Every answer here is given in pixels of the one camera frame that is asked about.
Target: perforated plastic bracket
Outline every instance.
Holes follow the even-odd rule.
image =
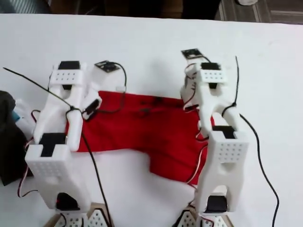
[[[190,211],[183,211],[183,215],[178,223],[178,227],[194,227],[196,225],[196,220]]]
[[[197,220],[195,220],[189,210],[184,210],[177,227],[230,227],[225,223],[221,216],[211,216],[207,217],[207,219],[213,221],[214,226],[212,226],[213,223],[211,221],[201,217],[198,217]]]
[[[214,222],[214,226],[212,225],[212,222],[198,217],[197,222],[200,224],[198,224],[196,227],[229,227],[221,216],[214,216],[209,219]]]
[[[202,82],[205,83],[225,83],[227,77],[224,70],[200,70]]]
[[[49,85],[81,85],[83,83],[82,70],[54,70]]]
[[[108,227],[105,217],[101,210],[94,210],[89,219],[85,214],[64,214],[66,223],[63,217],[57,221],[55,227]]]

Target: white tabletop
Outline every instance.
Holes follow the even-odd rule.
[[[0,66],[47,86],[52,65],[80,60],[121,63],[128,92],[179,98],[186,61],[180,51],[199,48],[224,64],[235,88],[240,65],[238,108],[259,133],[265,171],[280,196],[276,227],[295,226],[303,207],[303,26],[141,19],[95,16],[0,15]],[[0,90],[41,109],[47,94],[22,78],[0,70]],[[93,69],[98,76],[98,69]],[[121,71],[100,77],[103,89],[123,83]],[[276,200],[261,173],[255,138],[245,162],[245,183],[236,227],[271,226]],[[96,155],[100,177],[117,227],[167,227],[193,191],[183,183],[149,173],[149,159],[137,151]],[[88,154],[75,154],[86,174],[93,201],[102,202]],[[32,188],[30,181],[24,190]],[[0,186],[1,226],[42,226],[53,214],[39,194],[17,197],[17,182]]]

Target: black wire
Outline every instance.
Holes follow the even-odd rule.
[[[100,187],[100,190],[101,190],[101,193],[102,193],[102,197],[103,197],[103,199],[104,199],[105,207],[106,207],[106,209],[107,209],[109,224],[110,224],[110,227],[113,227],[112,218],[111,218],[111,216],[110,216],[110,212],[109,212],[107,200],[106,200],[106,198],[105,198],[105,194],[104,194],[104,191],[103,191],[103,188],[102,188],[102,184],[101,184],[100,176],[99,176],[99,172],[98,172],[98,167],[97,167],[97,164],[96,164],[94,155],[93,155],[93,153],[91,152],[91,149],[90,149],[90,147],[89,147],[89,143],[87,142],[87,139],[86,139],[86,137],[84,136],[83,133],[81,133],[81,136],[82,136],[82,138],[83,138],[83,140],[84,140],[84,143],[85,143],[85,145],[86,145],[86,147],[87,147],[87,150],[89,151],[91,160],[93,161],[94,168],[95,168],[95,171],[96,171],[96,175],[97,175],[97,178],[98,178],[99,187]]]
[[[238,79],[237,79],[237,87],[236,87],[236,97],[235,97],[235,100],[233,102],[232,105],[226,107],[223,112],[222,112],[222,117],[224,116],[224,113],[225,111],[232,107],[232,106],[237,106],[237,98],[238,98],[238,88],[239,88],[239,77],[240,77],[240,74],[239,74],[239,65],[238,65],[238,59],[237,59],[237,56],[236,56],[236,62],[237,62],[237,72],[238,72]],[[271,188],[271,190],[273,191],[275,197],[276,197],[276,209],[275,209],[275,212],[274,212],[274,216],[273,216],[273,220],[272,220],[272,227],[275,226],[275,221],[276,221],[276,215],[278,213],[278,209],[279,209],[279,205],[280,205],[280,200],[279,200],[279,196],[277,194],[277,192],[275,191],[273,185],[271,184],[271,182],[269,181],[265,171],[264,171],[264,168],[263,168],[263,164],[262,164],[262,160],[261,160],[261,155],[260,155],[260,140],[259,140],[259,136],[258,136],[258,133],[257,131],[255,130],[255,128],[252,126],[252,124],[242,115],[240,114],[240,117],[245,121],[245,123],[250,127],[250,129],[253,131],[253,133],[255,134],[255,137],[256,137],[256,140],[257,140],[257,153],[258,153],[258,161],[259,161],[259,165],[260,165],[260,168],[261,168],[261,171],[262,171],[262,174],[266,180],[266,182],[268,183],[269,187]]]
[[[239,73],[239,64],[238,64],[238,58],[237,58],[237,56],[236,56],[236,62],[237,62],[237,86],[236,86],[236,96],[235,96],[235,100],[234,100],[234,102],[230,105],[230,106],[228,106],[228,107],[226,107],[226,108],[224,108],[224,110],[222,111],[222,117],[224,116],[224,114],[225,114],[225,112],[229,109],[229,108],[231,108],[231,107],[236,107],[237,106],[237,99],[238,99],[238,89],[239,89],[239,75],[240,75],[240,73]]]
[[[115,64],[115,65],[118,65],[122,68],[123,70],[123,73],[124,73],[124,87],[125,87],[125,91],[122,93],[122,96],[121,96],[121,100],[120,100],[120,105],[117,109],[115,110],[97,110],[97,112],[99,113],[107,113],[107,114],[113,114],[113,113],[116,113],[120,110],[122,110],[124,108],[124,105],[125,105],[125,94],[126,94],[126,84],[127,84],[127,73],[124,69],[124,67],[120,64],[120,63],[117,63],[117,62],[113,62],[113,61],[110,61],[109,63],[112,63],[112,64]]]
[[[51,92],[51,91],[47,90],[46,88],[42,87],[40,84],[38,84],[37,82],[31,80],[30,78],[28,78],[28,77],[26,77],[26,76],[24,76],[24,75],[22,75],[22,74],[20,74],[20,73],[17,73],[17,72],[15,72],[15,71],[13,71],[13,70],[7,69],[7,68],[5,68],[5,67],[3,67],[3,69],[5,69],[6,71],[9,71],[9,72],[11,72],[11,73],[14,73],[14,74],[16,74],[16,75],[18,75],[18,76],[20,76],[20,77],[23,77],[24,79],[26,79],[26,80],[28,80],[29,82],[32,82],[33,84],[37,85],[38,87],[40,87],[40,88],[43,89],[44,91],[46,91],[46,92],[52,94],[53,96],[57,97],[57,98],[60,99],[61,101],[65,102],[68,106],[71,106],[71,105],[70,105],[68,102],[66,102],[64,99],[60,98],[59,96],[57,96],[57,95],[54,94],[53,92]]]
[[[16,75],[18,75],[18,76],[23,77],[24,79],[26,79],[26,80],[32,82],[33,84],[37,85],[38,87],[40,87],[40,88],[43,89],[44,91],[46,91],[46,92],[52,94],[53,96],[55,96],[55,97],[57,97],[58,99],[60,99],[60,100],[62,100],[63,102],[65,102],[65,103],[70,107],[70,110],[68,110],[68,111],[65,113],[65,117],[66,117],[66,118],[67,118],[67,114],[68,114],[69,112],[71,112],[71,111],[74,111],[74,110],[78,110],[78,111],[80,111],[80,113],[82,114],[82,111],[81,111],[79,108],[75,108],[74,106],[70,105],[70,104],[67,103],[65,100],[63,100],[62,98],[60,98],[59,96],[57,96],[57,95],[54,94],[53,92],[51,92],[51,91],[45,89],[44,87],[42,87],[42,86],[41,86],[40,84],[38,84],[37,82],[31,80],[30,78],[28,78],[28,77],[26,77],[26,76],[24,76],[24,75],[22,75],[22,74],[20,74],[20,73],[17,73],[17,72],[15,72],[15,71],[12,71],[12,70],[10,70],[10,69],[7,69],[7,68],[4,68],[4,69],[5,69],[6,71],[9,71],[9,72],[14,73],[14,74],[16,74]],[[104,195],[104,191],[103,191],[103,188],[102,188],[102,184],[101,184],[101,180],[100,180],[100,176],[99,176],[99,172],[98,172],[98,168],[97,168],[97,165],[96,165],[95,158],[94,158],[94,156],[93,156],[93,154],[92,154],[92,152],[91,152],[91,149],[90,149],[89,144],[88,144],[88,142],[87,142],[87,140],[86,140],[86,137],[84,136],[83,133],[81,133],[81,136],[83,137],[83,140],[84,140],[84,142],[85,142],[85,145],[86,145],[86,147],[87,147],[87,149],[88,149],[88,151],[89,151],[90,157],[91,157],[91,159],[92,159],[92,161],[93,161],[94,168],[95,168],[96,174],[97,174],[97,179],[98,179],[99,187],[100,187],[100,190],[101,190],[101,193],[102,193],[102,197],[103,197],[103,200],[104,200],[104,203],[105,203],[105,207],[106,207],[106,209],[107,209],[110,227],[113,227],[112,219],[111,219],[111,217],[110,217],[110,213],[109,213],[109,209],[108,209],[108,205],[107,205],[107,200],[106,200],[105,195]]]
[[[62,213],[60,213],[60,215],[62,216],[62,218],[64,219],[64,222],[65,222],[64,226],[62,226],[62,227],[66,227],[66,224],[67,224],[66,217]]]
[[[207,60],[209,63],[212,63],[207,57],[205,57],[204,55],[203,55],[203,58],[205,59],[205,60]]]
[[[266,182],[268,183],[268,185],[270,186],[271,190],[273,191],[273,193],[275,194],[275,197],[276,197],[276,209],[275,209],[275,213],[274,213],[273,221],[272,221],[272,227],[274,227],[275,226],[275,221],[276,221],[276,214],[278,212],[279,204],[280,204],[279,196],[278,196],[277,192],[275,191],[273,185],[269,181],[269,179],[268,179],[268,177],[267,177],[267,175],[266,175],[266,173],[264,171],[264,168],[263,168],[263,165],[262,165],[262,161],[261,161],[261,156],[260,156],[260,141],[259,141],[259,136],[258,136],[256,130],[254,129],[254,127],[251,125],[251,123],[242,114],[240,114],[240,117],[246,122],[246,124],[251,128],[251,130],[253,131],[253,133],[256,136],[256,140],[257,140],[257,152],[258,152],[258,160],[259,160],[260,168],[261,168],[262,174],[263,174]]]

